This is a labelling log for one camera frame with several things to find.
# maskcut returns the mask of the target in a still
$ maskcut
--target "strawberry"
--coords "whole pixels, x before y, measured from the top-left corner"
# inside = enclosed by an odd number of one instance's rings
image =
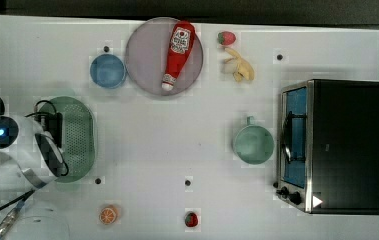
[[[223,46],[230,45],[236,41],[236,36],[235,34],[231,32],[221,32],[218,34],[218,43],[220,43]]]
[[[185,217],[187,227],[196,227],[198,225],[198,216],[194,212],[189,212]]]

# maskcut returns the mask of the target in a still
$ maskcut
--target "toaster oven handle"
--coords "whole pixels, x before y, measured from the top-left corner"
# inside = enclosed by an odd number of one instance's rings
[[[286,115],[285,122],[283,123],[283,130],[282,130],[282,150],[283,155],[285,156],[285,159],[288,163],[291,163],[291,149],[290,146],[292,145],[292,119],[293,118],[307,118],[306,114],[302,115],[296,115],[293,114],[292,111]]]

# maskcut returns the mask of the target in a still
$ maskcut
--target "red ketchup bottle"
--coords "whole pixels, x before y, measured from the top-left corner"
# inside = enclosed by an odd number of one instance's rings
[[[171,91],[180,71],[192,51],[195,27],[187,21],[179,21],[173,28],[167,55],[167,68],[162,80],[162,88]]]

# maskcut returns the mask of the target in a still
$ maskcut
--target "small blue bowl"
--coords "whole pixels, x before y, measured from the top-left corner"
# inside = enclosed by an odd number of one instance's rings
[[[90,76],[103,88],[117,88],[126,80],[126,67],[118,57],[103,54],[90,65]]]

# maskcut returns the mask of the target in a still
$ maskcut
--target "black cable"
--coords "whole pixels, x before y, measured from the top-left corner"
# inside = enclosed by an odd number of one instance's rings
[[[34,192],[35,192],[34,190],[30,190],[30,191],[24,193],[23,195],[21,195],[21,196],[17,197],[16,199],[12,200],[11,202],[9,202],[9,203],[1,206],[0,207],[0,211],[4,210],[5,208],[11,206],[12,204],[14,204],[14,203],[16,203],[16,202],[18,202],[20,200],[26,201]]]
[[[70,169],[68,168],[68,164],[64,161],[64,159],[62,161],[64,162],[64,165],[65,165],[65,168],[67,169],[67,172],[65,172],[64,174],[61,174],[61,176],[67,176],[68,172],[70,172]]]
[[[57,110],[56,110],[56,107],[55,105],[51,102],[51,101],[48,101],[48,100],[40,100],[39,102],[37,102],[35,105],[34,105],[34,112],[37,112],[37,106],[41,103],[47,103],[49,104],[53,109],[54,109],[54,112],[55,114],[57,113]]]
[[[35,112],[35,113],[30,113],[30,114],[27,114],[25,117],[31,117],[31,116],[37,116],[37,115],[45,115],[45,116],[49,116],[49,115],[52,115],[51,113],[48,113],[48,112]]]

